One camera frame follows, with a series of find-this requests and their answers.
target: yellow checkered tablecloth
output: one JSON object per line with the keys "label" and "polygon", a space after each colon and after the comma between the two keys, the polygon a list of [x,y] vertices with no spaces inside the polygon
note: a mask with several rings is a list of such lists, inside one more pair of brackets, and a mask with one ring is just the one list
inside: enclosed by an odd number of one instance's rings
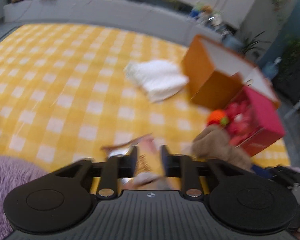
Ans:
{"label": "yellow checkered tablecloth", "polygon": [[[153,133],[174,153],[204,127],[209,111],[181,91],[161,103],[124,77],[129,61],[180,63],[185,47],[118,29],[24,25],[0,43],[0,154],[53,171],[83,157],[104,161],[103,145]],[[289,164],[282,140],[253,157]]]}

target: white towel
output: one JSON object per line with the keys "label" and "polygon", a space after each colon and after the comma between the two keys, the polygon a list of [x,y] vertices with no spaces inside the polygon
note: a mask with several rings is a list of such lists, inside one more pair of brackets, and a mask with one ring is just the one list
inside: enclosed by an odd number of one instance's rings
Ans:
{"label": "white towel", "polygon": [[134,85],[142,87],[151,102],[162,101],[180,91],[189,81],[179,67],[166,60],[129,63],[124,72]]}

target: ribbed surface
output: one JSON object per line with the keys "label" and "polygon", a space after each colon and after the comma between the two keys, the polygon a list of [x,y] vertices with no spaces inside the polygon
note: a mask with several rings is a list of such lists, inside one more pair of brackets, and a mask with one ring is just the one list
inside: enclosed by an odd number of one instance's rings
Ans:
{"label": "ribbed surface", "polygon": [[7,240],[293,240],[287,232],[247,236],[224,228],[199,202],[178,192],[124,191],[112,201],[102,201],[83,223],[66,232],[31,236],[14,232]]}

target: purple fluffy cushion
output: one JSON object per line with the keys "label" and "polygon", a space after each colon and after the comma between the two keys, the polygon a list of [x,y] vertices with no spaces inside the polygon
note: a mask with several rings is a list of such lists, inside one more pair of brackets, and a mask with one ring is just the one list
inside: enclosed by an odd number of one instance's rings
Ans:
{"label": "purple fluffy cushion", "polygon": [[17,158],[0,156],[0,240],[12,232],[3,212],[3,201],[6,195],[15,187],[45,174],[45,171],[32,163]]}

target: red box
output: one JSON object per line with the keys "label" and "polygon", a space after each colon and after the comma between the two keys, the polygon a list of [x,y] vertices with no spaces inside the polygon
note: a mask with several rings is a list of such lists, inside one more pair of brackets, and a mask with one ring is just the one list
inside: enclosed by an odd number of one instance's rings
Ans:
{"label": "red box", "polygon": [[272,102],[268,98],[244,86],[231,102],[240,104],[244,100],[249,102],[253,118],[249,122],[249,128],[244,136],[248,135],[248,138],[239,142],[238,146],[250,156],[254,156],[282,138],[285,131]]}

